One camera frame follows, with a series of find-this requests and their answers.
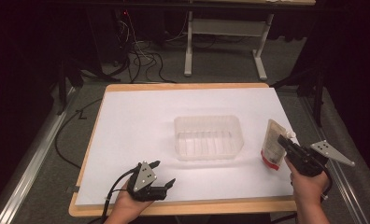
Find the white board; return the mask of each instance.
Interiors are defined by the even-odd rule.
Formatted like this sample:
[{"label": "white board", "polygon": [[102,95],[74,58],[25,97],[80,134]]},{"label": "white board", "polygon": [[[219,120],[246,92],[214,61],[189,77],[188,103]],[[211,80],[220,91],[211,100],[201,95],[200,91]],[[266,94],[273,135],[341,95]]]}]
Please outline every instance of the white board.
[{"label": "white board", "polygon": [[[229,161],[179,161],[174,119],[210,115],[239,118],[244,138],[242,150]],[[152,186],[163,186],[176,179],[165,202],[292,195],[290,170],[285,162],[275,171],[261,158],[269,119],[292,129],[271,88],[107,91],[76,205],[104,204],[118,177],[142,161],[161,161],[153,169],[158,179]]]}]

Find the gray carpet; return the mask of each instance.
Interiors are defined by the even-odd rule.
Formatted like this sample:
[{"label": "gray carpet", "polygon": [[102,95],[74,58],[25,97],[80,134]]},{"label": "gray carpet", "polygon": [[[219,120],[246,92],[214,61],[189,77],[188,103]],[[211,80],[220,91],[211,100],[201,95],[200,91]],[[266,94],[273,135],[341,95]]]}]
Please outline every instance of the gray carpet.
[{"label": "gray carpet", "polygon": [[[255,38],[238,40],[239,38],[234,37],[220,37],[220,41],[217,41],[210,48],[204,48],[209,45],[208,42],[196,42],[195,45],[200,48],[195,48],[193,51],[191,77],[183,76],[185,58],[183,39],[182,42],[167,43],[163,48],[140,43],[139,47],[142,48],[140,57],[143,64],[147,64],[151,59],[147,59],[144,55],[148,56],[149,52],[159,53],[164,62],[161,76],[178,83],[259,82],[255,64],[250,55],[250,45],[255,45],[258,41]],[[303,44],[304,41],[286,43],[282,39],[267,41],[262,57],[268,75],[268,84],[283,79],[291,72]],[[137,66],[133,64],[135,55],[132,55],[131,58],[131,71],[134,76],[137,71]],[[115,68],[106,65],[104,69],[108,72]],[[142,66],[135,83],[161,81],[158,75],[159,69],[158,65],[150,69],[147,65]],[[122,83],[130,82],[127,72],[123,72],[117,77],[121,78]],[[69,120],[76,110],[101,98],[107,84],[105,81],[85,78],[84,87],[78,90],[76,100],[68,108],[66,120]],[[293,87],[285,89],[287,91],[278,91],[277,94],[292,127],[298,133],[298,140],[302,145],[319,141],[318,130],[314,128],[306,114],[301,99],[296,96]],[[333,146],[340,148],[345,155],[356,161],[356,167],[341,167],[349,178],[349,183],[370,222],[370,172],[346,132],[346,127],[337,116],[327,92],[324,94],[324,103],[322,107],[323,131]],[[74,164],[82,164],[99,105],[100,102],[96,102],[85,108],[82,117],[86,119],[75,116],[60,132],[57,141],[58,148]],[[27,160],[29,157],[24,158],[23,166]],[[78,172],[78,168],[58,156],[54,145],[52,145],[36,181],[12,223],[87,223],[92,220],[93,218],[90,217],[71,217],[67,212],[72,197],[71,188],[77,182]],[[19,176],[14,175],[14,182]],[[10,192],[12,188],[13,184],[8,187],[7,191]],[[329,197],[329,200],[323,203],[323,207],[332,223],[363,223],[362,221],[354,221],[354,217],[343,200],[341,190],[336,184],[334,184]],[[5,203],[7,197],[3,196],[2,198],[2,203]],[[285,215],[287,213],[275,213],[271,214],[271,217],[275,219]]]}]

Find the cable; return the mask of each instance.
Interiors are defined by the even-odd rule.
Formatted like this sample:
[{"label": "cable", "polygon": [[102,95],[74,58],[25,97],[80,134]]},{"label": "cable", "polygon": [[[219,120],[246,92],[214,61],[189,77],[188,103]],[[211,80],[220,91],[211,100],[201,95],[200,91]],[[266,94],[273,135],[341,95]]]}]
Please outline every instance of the cable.
[{"label": "cable", "polygon": [[103,73],[102,71],[95,70],[91,66],[87,65],[86,63],[82,63],[81,61],[78,61],[75,58],[67,58],[69,62],[71,62],[73,65],[79,67],[79,68],[85,68],[85,70],[91,72],[92,74],[102,78],[106,81],[112,81],[112,82],[120,82],[121,80],[119,78],[110,77],[107,74]]},{"label": "cable", "polygon": [[127,175],[129,174],[132,174],[133,172],[135,171],[135,168],[127,171],[126,173],[124,173],[123,175],[121,175],[121,177],[119,177],[115,183],[112,185],[112,188],[110,189],[109,193],[107,194],[107,197],[106,197],[106,202],[104,204],[104,210],[103,210],[103,214],[101,215],[101,223],[104,224],[104,222],[106,221],[107,219],[107,210],[108,210],[108,207],[109,207],[109,201],[112,197],[112,193],[115,191],[114,189],[116,188],[116,186],[118,185],[118,183]]},{"label": "cable", "polygon": [[136,74],[135,74],[135,77],[132,77],[131,74],[130,74],[130,69],[129,69],[129,75],[130,75],[130,84],[134,84],[135,83],[135,79],[138,77],[139,75],[139,71],[141,70],[141,59],[139,58],[139,55],[138,53],[135,51],[135,56],[136,58],[138,59],[138,62],[139,62],[139,65],[138,65],[138,69],[136,71]]},{"label": "cable", "polygon": [[124,31],[124,27],[127,28],[127,35],[126,35],[126,40],[124,41],[124,44],[127,43],[127,41],[129,41],[129,36],[130,36],[130,29],[129,29],[129,26],[124,22],[124,21],[118,21],[118,23],[122,24],[122,29],[121,29],[121,34],[120,35],[116,35],[116,37],[118,38],[118,41],[119,43],[121,42],[121,38],[120,36],[123,34],[123,31]]},{"label": "cable", "polygon": [[132,72],[131,72],[131,70],[130,70],[130,66],[129,66],[129,67],[127,67],[127,71],[128,71],[128,73],[129,73],[130,82],[132,82]]},{"label": "cable", "polygon": [[[127,13],[127,18],[129,18],[129,22],[130,22],[130,27],[132,28],[132,31],[133,31],[133,39],[135,41],[135,44],[138,46],[138,42],[136,41],[135,39],[135,28],[133,26],[133,23],[132,23],[132,19],[130,18],[130,14],[129,14],[129,11],[126,9],[126,13]],[[141,54],[145,57],[144,53],[142,52],[141,48],[138,46],[138,49],[139,51],[141,52]]]},{"label": "cable", "polygon": [[217,36],[217,42],[229,43],[229,44],[238,44],[238,43],[243,42],[244,40],[247,40],[247,39],[251,38],[251,36],[240,36],[237,40],[226,40],[226,39],[220,38],[220,37],[223,37],[223,36],[225,36],[225,35],[218,35]]},{"label": "cable", "polygon": [[[119,73],[123,72],[124,70],[126,70],[126,68],[127,68],[129,65],[130,65],[130,59],[129,59],[129,57],[127,56],[127,57],[124,59],[124,62],[123,62],[123,64],[121,65],[121,67],[120,67],[119,69],[117,69],[117,70],[115,70],[115,71],[113,71],[113,72],[111,72],[111,73],[107,74],[106,76],[107,76],[107,77],[113,77],[113,76],[115,76],[115,75],[117,75],[117,74],[119,74]],[[83,73],[83,72],[81,72],[81,75],[82,75],[83,77],[86,77],[86,78],[89,78],[89,79],[94,79],[94,80],[96,80],[96,79],[101,79],[101,77],[99,77],[99,76],[89,76],[89,75],[87,75],[87,74],[85,74],[85,73]]]},{"label": "cable", "polygon": [[214,35],[196,35],[195,37],[197,37],[202,42],[209,41],[210,39],[212,39],[212,42],[209,45],[205,46],[205,47],[197,47],[194,44],[193,46],[197,49],[209,49],[217,42],[217,37],[214,36]]},{"label": "cable", "polygon": [[322,165],[321,162],[319,162],[318,160],[316,160],[314,157],[311,157],[311,159],[325,172],[325,174],[327,174],[327,177],[328,177],[328,180],[329,180],[328,187],[321,194],[321,201],[323,202],[324,200],[327,200],[328,199],[328,192],[331,190],[331,188],[333,186],[333,178],[332,178],[329,170],[327,169],[327,167],[325,167],[324,165]]},{"label": "cable", "polygon": [[285,216],[285,217],[280,217],[278,219],[275,219],[271,222],[271,224],[276,224],[276,223],[279,223],[279,222],[282,222],[282,221],[285,221],[285,220],[288,220],[288,219],[292,219],[292,218],[296,218],[298,216],[298,214],[295,212],[291,215],[288,215],[288,216]]},{"label": "cable", "polygon": [[182,36],[179,36],[178,38],[173,38],[173,39],[170,39],[170,40],[166,40],[165,44],[170,45],[170,46],[174,46],[174,47],[185,46],[188,43],[188,40],[184,38],[186,36],[187,35],[182,35]]},{"label": "cable", "polygon": [[140,50],[140,51],[142,51],[142,50],[144,50],[144,49],[149,49],[150,48],[150,46],[151,46],[151,41],[144,41],[144,40],[137,40],[137,43],[146,43],[147,44],[147,46],[146,47],[144,47],[144,48],[141,48],[141,47],[139,47],[139,45],[137,45],[137,47],[138,47],[138,49]]},{"label": "cable", "polygon": [[89,221],[88,223],[86,223],[86,224],[92,224],[92,223],[94,223],[95,221],[98,221],[100,219],[100,217],[97,217],[97,218],[95,218],[95,219],[93,219],[93,220],[91,220],[91,221]]},{"label": "cable", "polygon": [[95,104],[95,103],[97,103],[97,102],[99,102],[99,101],[101,101],[102,100],[102,98],[100,98],[100,99],[97,99],[97,100],[95,100],[95,101],[93,101],[93,102],[91,102],[91,103],[89,103],[88,105],[85,105],[85,106],[83,106],[80,110],[76,110],[76,113],[73,115],[73,116],[71,116],[71,118],[69,118],[64,124],[63,124],[63,126],[59,129],[59,131],[56,133],[56,136],[54,137],[54,148],[56,149],[56,152],[57,152],[57,154],[60,156],[60,158],[62,158],[64,161],[66,161],[66,162],[68,162],[69,164],[71,164],[71,165],[73,165],[73,166],[75,166],[75,167],[77,167],[79,170],[80,170],[80,166],[79,165],[77,165],[77,164],[75,164],[74,162],[72,162],[72,161],[70,161],[69,159],[67,159],[66,157],[64,157],[63,156],[63,154],[60,152],[60,149],[58,148],[58,138],[59,138],[59,136],[60,136],[60,133],[62,132],[62,130],[65,128],[65,126],[69,123],[69,121],[71,121],[78,113],[81,113],[81,112],[83,112],[83,110],[84,109],[86,109],[87,107],[89,107],[89,106],[91,106],[91,105],[93,105],[93,104]]},{"label": "cable", "polygon": [[188,21],[188,13],[189,13],[188,11],[185,13],[184,23],[182,24],[182,29],[181,29],[181,31],[179,31],[178,35],[176,37],[171,38],[171,39],[166,39],[165,42],[170,42],[170,41],[173,41],[173,40],[176,40],[176,39],[180,39],[183,36],[185,36],[182,33],[184,32],[185,26],[186,26],[187,21]]},{"label": "cable", "polygon": [[147,65],[150,65],[153,63],[153,65],[156,64],[156,61],[154,60],[153,56],[150,57],[151,53],[147,53],[147,55],[145,55],[145,58],[147,58],[149,60],[149,62],[145,63],[145,64],[142,64],[142,62],[140,60],[138,60],[137,58],[134,58],[133,59],[133,64],[137,65],[137,66],[147,66]]},{"label": "cable", "polygon": [[156,55],[159,57],[159,59],[161,60],[161,67],[159,69],[159,72],[158,72],[158,75],[159,75],[159,78],[161,78],[164,82],[168,82],[168,83],[177,83],[175,81],[172,81],[172,80],[169,80],[169,79],[165,79],[164,77],[162,77],[162,70],[163,70],[163,59],[162,57],[160,56],[160,54],[158,53],[152,53],[152,55]]},{"label": "cable", "polygon": [[149,75],[148,75],[148,70],[151,68],[151,67],[153,67],[155,64],[157,64],[157,62],[156,62],[156,60],[155,60],[155,58],[153,57],[153,55],[152,55],[152,58],[153,58],[153,62],[154,62],[154,64],[153,65],[151,65],[151,66],[149,66],[148,68],[147,68],[147,70],[145,71],[145,76],[147,77],[147,80],[148,81],[150,81],[150,82],[153,82],[153,80],[151,79],[151,78],[149,78]]}]

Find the power cord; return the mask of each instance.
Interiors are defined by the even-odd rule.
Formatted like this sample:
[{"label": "power cord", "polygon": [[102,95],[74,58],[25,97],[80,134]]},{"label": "power cord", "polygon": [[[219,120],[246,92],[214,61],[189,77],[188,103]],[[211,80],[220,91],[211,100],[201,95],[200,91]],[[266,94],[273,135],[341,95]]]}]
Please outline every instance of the power cord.
[{"label": "power cord", "polygon": [[[141,57],[140,55],[138,54],[137,50],[134,49],[133,52],[131,52],[132,54],[134,54],[136,56],[136,58],[133,59],[133,64],[137,65],[138,66],[138,71],[137,71],[137,75],[135,77],[130,77],[131,78],[131,83],[135,83],[135,79],[136,77],[138,76],[139,74],[139,71],[140,71],[140,68],[143,67],[143,66],[147,66],[147,69],[145,71],[145,76],[147,77],[147,79],[150,81],[150,82],[165,82],[165,83],[177,83],[176,81],[173,81],[173,80],[169,80],[169,79],[166,79],[162,76],[162,71],[163,71],[163,67],[164,67],[164,63],[163,63],[163,59],[162,59],[162,56],[158,53],[152,53],[152,52],[147,52],[145,51],[145,49],[149,48],[150,47],[150,42],[148,42],[148,46],[143,48],[142,52],[143,52],[143,57],[148,59],[149,61],[146,62],[146,63],[142,63],[141,62]],[[159,78],[162,80],[162,81],[154,81],[152,80],[150,77],[149,77],[149,73],[148,71],[153,67],[155,66],[156,64],[160,63],[160,67],[159,67],[159,71],[158,71],[158,76]]]},{"label": "power cord", "polygon": [[276,224],[276,223],[279,223],[279,222],[282,222],[282,221],[286,221],[286,220],[289,220],[289,219],[293,219],[293,218],[297,218],[298,214],[295,212],[291,215],[288,215],[288,216],[285,216],[285,217],[280,217],[278,219],[275,219],[271,222],[271,224]]},{"label": "power cord", "polygon": [[321,195],[321,202],[323,202],[324,200],[327,200],[328,199],[328,192],[331,190],[332,186],[333,186],[333,178],[330,174],[330,171],[327,169],[327,167],[325,167],[325,165],[321,164],[321,162],[319,162],[318,160],[316,160],[314,157],[312,157],[312,160],[319,166],[321,167],[321,169],[325,172],[325,174],[327,174],[327,177],[328,177],[328,187],[325,189],[325,191],[322,193]]},{"label": "power cord", "polygon": [[[121,72],[123,72],[124,70],[126,70],[126,68],[128,67],[130,65],[130,59],[129,59],[129,57],[127,56],[126,58],[125,58],[125,60],[124,60],[124,62],[123,62],[123,64],[121,65],[121,67],[119,68],[119,69],[117,69],[117,70],[115,70],[115,71],[113,71],[113,72],[111,72],[111,73],[109,73],[109,74],[106,74],[106,77],[112,77],[112,78],[114,78],[113,76],[116,76],[117,74],[120,74]],[[94,79],[94,80],[96,80],[96,79],[101,79],[101,77],[99,77],[99,76],[90,76],[90,75],[87,75],[87,74],[85,74],[85,73],[81,73],[81,75],[83,76],[83,77],[86,77],[86,78],[89,78],[89,79]],[[120,79],[106,79],[106,78],[104,78],[105,80],[107,80],[107,81],[120,81]]]},{"label": "power cord", "polygon": [[107,210],[108,210],[108,207],[109,207],[109,202],[110,202],[110,199],[112,197],[112,193],[115,190],[116,186],[118,185],[118,183],[123,179],[125,178],[127,175],[129,174],[132,174],[133,172],[135,171],[135,168],[127,171],[126,173],[124,173],[123,175],[121,175],[121,177],[119,177],[115,183],[112,185],[112,188],[109,190],[108,194],[107,194],[107,197],[106,197],[106,202],[104,204],[104,210],[103,210],[103,214],[101,215],[101,224],[104,224],[104,222],[107,220]]},{"label": "power cord", "polygon": [[183,36],[186,36],[186,35],[183,34],[183,32],[185,30],[186,24],[188,23],[188,14],[189,14],[189,12],[187,11],[185,13],[185,19],[184,19],[184,23],[182,24],[182,29],[181,29],[181,31],[178,32],[178,35],[173,37],[173,38],[166,39],[165,40],[166,43],[171,42],[173,40],[181,39]]},{"label": "power cord", "polygon": [[198,47],[196,44],[193,44],[193,47],[197,49],[209,49],[217,42],[217,37],[215,35],[194,35],[194,37],[201,42],[211,41],[211,43],[204,47]]},{"label": "power cord", "polygon": [[86,223],[86,224],[93,224],[94,222],[96,222],[96,221],[98,221],[98,220],[100,220],[101,218],[100,217],[97,217],[97,218],[95,218],[95,219],[92,219],[91,221],[89,221],[88,223]]},{"label": "power cord", "polygon": [[130,66],[128,67],[128,70],[129,70],[129,77],[130,77],[130,84],[134,84],[135,83],[135,79],[138,77],[139,75],[139,71],[141,70],[141,59],[138,55],[138,53],[135,51],[135,56],[136,58],[138,59],[138,69],[136,71],[136,74],[134,77],[132,77],[132,74],[130,72]]},{"label": "power cord", "polygon": [[69,159],[67,159],[65,156],[63,156],[63,154],[60,152],[60,149],[58,147],[58,139],[60,137],[60,134],[61,132],[63,131],[63,129],[65,128],[65,126],[79,113],[83,113],[83,110],[86,109],[87,107],[101,101],[102,98],[100,99],[97,99],[95,101],[92,101],[91,103],[83,106],[80,110],[76,110],[76,113],[74,115],[72,115],[64,124],[63,126],[59,129],[59,131],[56,133],[56,136],[54,137],[54,148],[56,149],[56,152],[57,154],[60,156],[61,159],[63,159],[64,161],[68,162],[69,164],[71,164],[72,166],[78,168],[80,170],[80,166],[75,164],[74,162],[70,161]]}]

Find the black cable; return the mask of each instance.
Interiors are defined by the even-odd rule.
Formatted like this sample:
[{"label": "black cable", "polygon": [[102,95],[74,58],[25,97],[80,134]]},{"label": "black cable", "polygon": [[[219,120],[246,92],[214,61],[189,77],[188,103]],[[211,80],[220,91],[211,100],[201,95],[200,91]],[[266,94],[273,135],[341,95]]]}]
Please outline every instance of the black cable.
[{"label": "black cable", "polygon": [[218,35],[217,42],[220,42],[220,43],[229,43],[229,44],[238,44],[238,43],[243,42],[246,39],[250,39],[251,38],[251,36],[240,36],[237,40],[226,40],[226,39],[220,38],[221,36],[222,35]]},{"label": "black cable", "polygon": [[[140,48],[138,43],[147,43],[148,45],[143,47],[143,48]],[[139,51],[143,51],[145,49],[149,49],[150,46],[151,46],[151,41],[148,41],[148,40],[135,40],[135,42],[133,43],[133,50],[135,51],[135,45],[137,46],[138,50]]]},{"label": "black cable", "polygon": [[94,222],[98,221],[99,219],[100,219],[100,217],[97,217],[97,218],[95,218],[95,219],[93,219],[93,220],[89,221],[89,222],[88,222],[88,223],[86,223],[86,224],[92,224],[92,223],[94,223]]},{"label": "black cable", "polygon": [[104,210],[103,210],[103,214],[101,215],[101,223],[104,224],[104,222],[106,221],[107,219],[107,210],[108,210],[108,207],[109,207],[109,201],[112,197],[112,193],[115,191],[114,189],[116,188],[116,186],[118,185],[118,183],[127,175],[129,174],[132,174],[133,172],[135,171],[135,168],[127,171],[126,173],[124,173],[123,175],[121,175],[121,177],[119,177],[115,183],[112,185],[112,188],[110,189],[107,197],[106,197],[106,202],[104,204]]},{"label": "black cable", "polygon": [[[201,37],[204,37],[204,36],[209,37],[209,35],[197,35],[196,37],[199,37],[199,39],[202,39]],[[217,37],[216,36],[213,35],[211,38],[212,38],[212,42],[209,45],[207,45],[205,47],[197,47],[195,44],[193,44],[193,47],[197,48],[197,49],[209,49],[217,42]]]},{"label": "black cable", "polygon": [[137,59],[138,59],[138,61],[139,61],[139,65],[138,65],[138,69],[137,69],[137,71],[136,71],[135,77],[132,77],[132,76],[130,75],[130,69],[129,69],[130,84],[134,84],[134,83],[135,83],[135,79],[138,77],[138,75],[139,75],[139,71],[141,70],[141,59],[139,58],[139,55],[138,55],[138,53],[137,53],[137,52],[135,52],[135,56],[136,56],[136,58],[137,58]]},{"label": "black cable", "polygon": [[109,73],[107,76],[113,77],[113,76],[123,72],[124,70],[126,70],[126,68],[129,65],[130,65],[130,59],[127,56],[126,59],[124,60],[124,63],[122,64],[121,68],[117,69],[116,71],[113,71],[113,72]]},{"label": "black cable", "polygon": [[291,215],[288,215],[288,216],[285,216],[285,217],[280,217],[278,219],[275,219],[273,220],[272,222],[270,222],[271,224],[276,224],[276,223],[279,223],[279,222],[282,222],[282,221],[285,221],[285,220],[288,220],[288,219],[292,219],[292,218],[296,218],[298,216],[297,213],[293,213]]},{"label": "black cable", "polygon": [[130,82],[132,81],[132,72],[130,70],[130,66],[127,67],[127,71],[129,73]]},{"label": "black cable", "polygon": [[296,81],[298,81],[299,78],[304,78],[306,74],[308,74],[310,72],[314,72],[315,70],[316,70],[316,68],[314,68],[314,67],[307,68],[302,72],[292,74],[288,77],[285,77],[284,79],[281,79],[280,81],[269,85],[269,87],[274,88],[274,89],[278,89],[278,88],[281,88],[281,87],[286,86],[286,85],[291,85],[292,83],[295,83]]},{"label": "black cable", "polygon": [[54,137],[54,147],[55,147],[55,149],[56,149],[56,152],[57,152],[57,154],[60,156],[60,158],[62,158],[64,161],[66,161],[66,162],[68,162],[69,164],[71,164],[71,165],[73,165],[73,166],[75,166],[75,167],[77,167],[77,168],[79,168],[80,169],[80,166],[79,165],[77,165],[77,164],[75,164],[74,162],[72,162],[72,161],[70,161],[70,160],[68,160],[66,157],[64,157],[63,156],[63,154],[61,154],[61,152],[60,152],[60,149],[58,148],[58,138],[59,138],[59,136],[60,136],[60,133],[61,133],[61,131],[65,128],[65,126],[69,123],[69,121],[71,121],[78,113],[80,113],[80,112],[82,112],[84,109],[86,109],[87,107],[89,107],[89,106],[91,106],[91,105],[93,105],[93,104],[95,104],[95,103],[97,103],[97,102],[99,102],[99,101],[101,101],[102,100],[102,98],[101,99],[97,99],[97,100],[95,100],[95,101],[93,101],[93,102],[91,102],[91,103],[89,103],[88,105],[85,105],[85,106],[83,106],[80,110],[77,110],[76,111],[76,113],[74,114],[74,115],[72,115],[71,116],[71,118],[69,118],[64,124],[63,124],[63,126],[59,129],[59,131],[56,133],[56,136]]},{"label": "black cable", "polygon": [[153,67],[154,65],[156,65],[156,64],[157,64],[157,61],[156,61],[155,57],[153,57],[153,55],[152,55],[152,61],[154,62],[154,64],[153,64],[153,65],[151,65],[151,66],[149,66],[149,67],[147,68],[147,70],[145,70],[145,76],[147,77],[147,80],[149,80],[150,82],[153,82],[153,80],[152,80],[151,78],[149,78],[149,76],[148,76],[148,71],[149,71],[149,69],[150,69],[151,67]]},{"label": "black cable", "polygon": [[140,61],[140,59],[141,59],[141,58],[139,58],[139,59],[138,59],[138,58],[134,58],[134,59],[133,59],[133,64],[135,64],[136,66],[141,66],[141,67],[143,67],[143,66],[148,66],[148,65],[150,65],[150,64],[152,64],[152,63],[155,63],[155,64],[156,64],[156,62],[155,62],[154,58],[149,56],[149,55],[150,55],[150,53],[147,53],[147,54],[148,54],[148,55],[146,55],[146,54],[145,54],[145,51],[143,51],[144,58],[147,58],[148,60],[149,60],[149,59],[151,59],[151,61],[150,61],[150,62],[143,64],[143,63]]},{"label": "black cable", "polygon": [[327,196],[328,192],[331,190],[331,188],[333,186],[333,178],[330,174],[330,171],[327,169],[327,167],[325,167],[323,164],[321,164],[321,162],[316,160],[314,157],[311,157],[311,159],[325,172],[325,174],[327,174],[327,177],[328,177],[328,180],[329,180],[328,187],[325,189],[325,191],[321,195],[321,201],[324,201],[328,198],[328,196]]},{"label": "black cable", "polygon": [[185,46],[188,43],[188,41],[184,39],[185,36],[186,35],[182,35],[174,39],[165,40],[165,44],[174,46],[174,47]]},{"label": "black cable", "polygon": [[102,71],[94,69],[93,67],[87,65],[86,63],[82,63],[81,61],[79,61],[77,59],[68,57],[67,60],[70,63],[72,63],[75,67],[84,68],[85,70],[91,72],[92,74],[96,75],[97,77],[102,78],[103,80],[112,81],[112,82],[120,82],[121,81],[119,78],[111,77],[111,76],[103,73]]},{"label": "black cable", "polygon": [[162,77],[162,70],[163,70],[163,59],[162,57],[160,56],[160,54],[158,53],[152,53],[152,55],[156,55],[159,57],[159,59],[161,60],[161,67],[159,69],[159,72],[158,72],[158,75],[159,75],[159,78],[161,78],[164,82],[168,82],[168,83],[177,83],[173,80],[169,80],[169,79],[165,79],[164,77]]}]

